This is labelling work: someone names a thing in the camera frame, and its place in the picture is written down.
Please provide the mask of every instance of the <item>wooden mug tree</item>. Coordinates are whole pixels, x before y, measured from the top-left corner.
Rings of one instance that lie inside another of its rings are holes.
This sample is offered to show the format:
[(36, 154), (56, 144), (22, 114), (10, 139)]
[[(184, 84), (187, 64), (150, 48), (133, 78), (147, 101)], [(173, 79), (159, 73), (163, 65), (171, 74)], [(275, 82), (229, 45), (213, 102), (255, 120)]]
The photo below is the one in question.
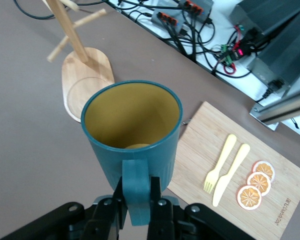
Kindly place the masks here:
[(88, 99), (102, 88), (115, 83), (112, 68), (107, 56), (98, 49), (84, 47), (75, 28), (106, 14), (104, 9), (84, 17), (75, 23), (69, 18), (64, 5), (78, 10), (71, 0), (43, 0), (61, 25), (65, 37), (48, 56), (52, 62), (62, 48), (70, 41), (74, 51), (63, 61), (62, 94), (67, 113), (81, 122), (81, 113)]

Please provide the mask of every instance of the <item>fork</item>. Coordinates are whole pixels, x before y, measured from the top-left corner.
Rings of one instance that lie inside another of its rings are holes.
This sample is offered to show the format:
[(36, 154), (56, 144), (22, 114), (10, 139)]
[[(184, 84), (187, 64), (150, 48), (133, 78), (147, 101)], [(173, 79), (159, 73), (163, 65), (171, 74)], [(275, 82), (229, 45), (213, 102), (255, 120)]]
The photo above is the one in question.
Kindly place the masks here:
[(212, 189), (215, 187), (218, 178), (219, 178), (219, 172), (222, 166), (224, 165), (227, 157), (229, 156), (232, 148), (234, 147), (235, 143), (237, 141), (237, 137), (234, 134), (229, 134), (227, 137), (223, 149), (221, 151), (220, 157), (218, 162), (216, 163), (216, 166), (213, 170), (211, 170), (208, 175), (205, 178), (203, 190), (206, 191), (208, 194), (211, 193)]

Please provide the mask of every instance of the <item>mug rim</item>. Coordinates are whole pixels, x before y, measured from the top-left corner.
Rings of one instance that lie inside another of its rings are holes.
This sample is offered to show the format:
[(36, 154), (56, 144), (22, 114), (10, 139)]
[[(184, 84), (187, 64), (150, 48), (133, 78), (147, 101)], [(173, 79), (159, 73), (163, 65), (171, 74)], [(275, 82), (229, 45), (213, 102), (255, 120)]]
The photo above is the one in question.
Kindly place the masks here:
[[(95, 138), (93, 138), (93, 136), (88, 132), (87, 128), (86, 128), (86, 124), (85, 124), (85, 117), (86, 117), (86, 111), (90, 105), (90, 103), (97, 97), (99, 96), (101, 93), (107, 91), (108, 89), (111, 89), (113, 87), (119, 86), (119, 85), (123, 85), (123, 84), (131, 84), (131, 83), (143, 83), (143, 84), (151, 84), (151, 85), (155, 85), (157, 87), (160, 87), (164, 90), (166, 90), (168, 93), (170, 93), (173, 98), (175, 99), (175, 101), (178, 104), (179, 107), (179, 118), (178, 121), (176, 123), (176, 125), (173, 127), (173, 129), (166, 135), (164, 136), (162, 139), (160, 139), (159, 141), (156, 141), (148, 146), (144, 146), (144, 147), (140, 147), (140, 148), (133, 148), (133, 149), (127, 149), (127, 148), (118, 148), (118, 147), (114, 147), (114, 146), (108, 146), (98, 140), (96, 140)], [(181, 125), (181, 121), (182, 121), (182, 117), (183, 117), (183, 107), (182, 107), (182, 103), (181, 100), (179, 99), (179, 97), (168, 87), (154, 82), (154, 81), (149, 81), (149, 80), (125, 80), (125, 81), (121, 81), (121, 82), (117, 82), (114, 84), (111, 84), (109, 86), (104, 87), (103, 89), (99, 90), (98, 92), (96, 92), (93, 96), (90, 97), (90, 99), (85, 103), (82, 112), (81, 112), (81, 126), (83, 129), (83, 132), (85, 133), (85, 135), (88, 137), (89, 141), (93, 142), (94, 144), (105, 148), (107, 150), (110, 151), (116, 151), (116, 152), (122, 152), (122, 153), (131, 153), (131, 152), (139, 152), (139, 151), (144, 151), (144, 150), (148, 150), (151, 149), (157, 145), (159, 145), (161, 142), (164, 142), (167, 138), (169, 138), (176, 130), (177, 128), (180, 127)]]

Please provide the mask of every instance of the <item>mug handle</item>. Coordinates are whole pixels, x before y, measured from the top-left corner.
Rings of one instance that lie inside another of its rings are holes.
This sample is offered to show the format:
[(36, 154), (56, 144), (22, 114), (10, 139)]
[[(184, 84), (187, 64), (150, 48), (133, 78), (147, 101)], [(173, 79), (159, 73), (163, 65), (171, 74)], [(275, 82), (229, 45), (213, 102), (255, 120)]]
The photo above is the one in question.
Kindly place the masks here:
[(133, 226), (150, 222), (150, 179), (147, 159), (122, 161), (122, 190)]

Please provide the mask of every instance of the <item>screw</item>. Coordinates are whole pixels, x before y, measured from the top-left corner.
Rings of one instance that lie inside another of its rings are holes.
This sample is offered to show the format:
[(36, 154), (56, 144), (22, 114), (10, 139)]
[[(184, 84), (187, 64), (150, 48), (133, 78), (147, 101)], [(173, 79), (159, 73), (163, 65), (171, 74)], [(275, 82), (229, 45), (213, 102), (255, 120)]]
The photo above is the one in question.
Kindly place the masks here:
[(200, 208), (198, 206), (192, 206), (191, 211), (194, 213), (200, 212)]
[(78, 205), (73, 205), (73, 206), (71, 206), (71, 207), (69, 207), (69, 212), (73, 212), (73, 211), (75, 211), (75, 210), (77, 210), (78, 209)]
[(166, 200), (164, 200), (164, 199), (160, 199), (160, 200), (158, 201), (158, 204), (159, 204), (160, 206), (163, 206), (163, 205), (166, 205), (167, 202), (166, 202)]
[(103, 204), (104, 205), (110, 205), (110, 204), (112, 204), (112, 200), (110, 198), (108, 198), (107, 200), (104, 201)]

